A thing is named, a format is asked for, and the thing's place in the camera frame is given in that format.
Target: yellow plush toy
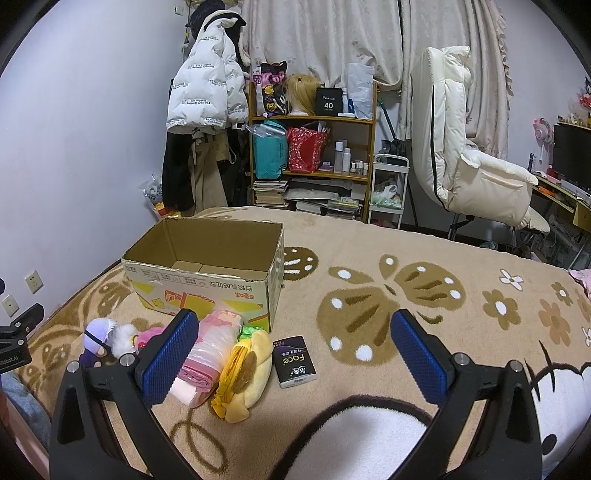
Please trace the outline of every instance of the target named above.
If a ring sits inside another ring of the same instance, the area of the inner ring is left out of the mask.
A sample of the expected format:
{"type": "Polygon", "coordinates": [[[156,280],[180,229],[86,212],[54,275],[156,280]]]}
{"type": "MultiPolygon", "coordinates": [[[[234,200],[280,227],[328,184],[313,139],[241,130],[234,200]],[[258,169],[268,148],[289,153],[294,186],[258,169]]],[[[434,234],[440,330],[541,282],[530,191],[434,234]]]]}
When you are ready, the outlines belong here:
{"type": "Polygon", "coordinates": [[[238,423],[250,416],[248,409],[261,398],[269,380],[272,352],[273,343],[264,330],[234,345],[212,400],[218,417],[238,423]]]}

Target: rolled pink bag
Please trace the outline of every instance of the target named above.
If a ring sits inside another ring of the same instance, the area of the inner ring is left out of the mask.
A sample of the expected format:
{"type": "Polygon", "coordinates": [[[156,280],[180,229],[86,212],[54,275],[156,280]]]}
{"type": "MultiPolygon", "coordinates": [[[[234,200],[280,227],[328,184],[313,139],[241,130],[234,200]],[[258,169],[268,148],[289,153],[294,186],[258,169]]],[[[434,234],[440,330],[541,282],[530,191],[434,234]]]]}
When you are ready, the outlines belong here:
{"type": "Polygon", "coordinates": [[[199,337],[177,377],[202,393],[211,392],[242,329],[236,313],[214,310],[199,322],[199,337]]]}
{"type": "Polygon", "coordinates": [[[189,408],[195,408],[205,403],[212,391],[213,389],[209,392],[199,391],[195,386],[177,377],[174,379],[169,393],[189,408]]]}

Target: cardboard box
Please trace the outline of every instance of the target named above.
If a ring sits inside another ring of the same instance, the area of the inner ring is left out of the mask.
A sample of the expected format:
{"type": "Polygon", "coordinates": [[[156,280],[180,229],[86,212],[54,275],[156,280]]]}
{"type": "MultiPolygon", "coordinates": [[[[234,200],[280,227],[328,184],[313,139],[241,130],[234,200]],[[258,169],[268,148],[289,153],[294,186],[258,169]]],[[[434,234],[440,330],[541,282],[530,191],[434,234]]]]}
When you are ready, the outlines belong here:
{"type": "Polygon", "coordinates": [[[283,225],[247,220],[165,218],[123,255],[142,304],[202,319],[230,310],[270,332],[283,282],[283,225]]]}

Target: beige blanket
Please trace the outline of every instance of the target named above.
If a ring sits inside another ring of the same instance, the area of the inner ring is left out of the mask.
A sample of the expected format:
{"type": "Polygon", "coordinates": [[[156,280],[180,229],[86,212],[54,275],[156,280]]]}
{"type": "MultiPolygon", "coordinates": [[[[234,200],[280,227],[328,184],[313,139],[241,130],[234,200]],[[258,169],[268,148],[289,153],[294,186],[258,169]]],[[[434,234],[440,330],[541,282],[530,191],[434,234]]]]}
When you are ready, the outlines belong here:
{"type": "MultiPolygon", "coordinates": [[[[202,215],[285,225],[285,281],[271,338],[303,335],[318,373],[283,390],[273,370],[250,418],[239,424],[219,420],[207,404],[189,410],[170,395],[155,406],[205,479],[388,478],[436,411],[390,339],[389,319],[400,307],[451,352],[480,364],[525,365],[545,467],[564,456],[583,428],[591,411],[591,369],[585,369],[591,306],[566,271],[307,213],[244,207],[202,215]]],[[[33,362],[19,370],[48,411],[67,362],[82,351],[83,329],[99,316],[139,329],[170,321],[142,307],[121,267],[90,284],[35,335],[33,362]]],[[[475,410],[454,465],[478,423],[475,410]]],[[[144,470],[115,406],[109,412],[130,462],[144,470]]]]}

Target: stack of books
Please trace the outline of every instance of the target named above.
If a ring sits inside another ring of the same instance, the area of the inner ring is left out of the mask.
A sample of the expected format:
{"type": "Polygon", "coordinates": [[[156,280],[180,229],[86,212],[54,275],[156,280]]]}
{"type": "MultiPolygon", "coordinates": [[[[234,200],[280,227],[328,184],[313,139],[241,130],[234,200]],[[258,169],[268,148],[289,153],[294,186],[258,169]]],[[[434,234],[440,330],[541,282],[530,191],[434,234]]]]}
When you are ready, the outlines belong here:
{"type": "Polygon", "coordinates": [[[287,180],[257,180],[252,186],[255,191],[255,205],[286,209],[283,194],[287,190],[287,180]]]}

